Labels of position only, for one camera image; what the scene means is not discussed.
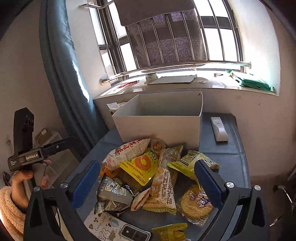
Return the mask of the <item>left hand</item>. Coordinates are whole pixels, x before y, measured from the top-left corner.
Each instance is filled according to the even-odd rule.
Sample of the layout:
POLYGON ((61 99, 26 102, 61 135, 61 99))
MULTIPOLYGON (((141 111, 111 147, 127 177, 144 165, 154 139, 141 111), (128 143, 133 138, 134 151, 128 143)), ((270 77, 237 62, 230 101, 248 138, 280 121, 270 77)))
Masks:
POLYGON ((32 179, 34 176, 30 170, 21 170, 13 174, 11 181, 11 201, 21 212, 25 213, 29 205, 29 199, 26 195, 23 181, 32 179))

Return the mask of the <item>fuzzy cream sleeve forearm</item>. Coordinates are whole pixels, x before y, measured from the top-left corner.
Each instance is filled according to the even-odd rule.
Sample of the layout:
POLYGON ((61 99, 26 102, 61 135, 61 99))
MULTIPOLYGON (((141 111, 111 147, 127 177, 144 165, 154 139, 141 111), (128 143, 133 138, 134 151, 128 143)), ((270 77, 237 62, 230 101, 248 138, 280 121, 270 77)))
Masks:
POLYGON ((22 213, 11 199, 12 188, 1 189, 1 216, 4 226, 14 240, 23 240, 25 214, 22 213))

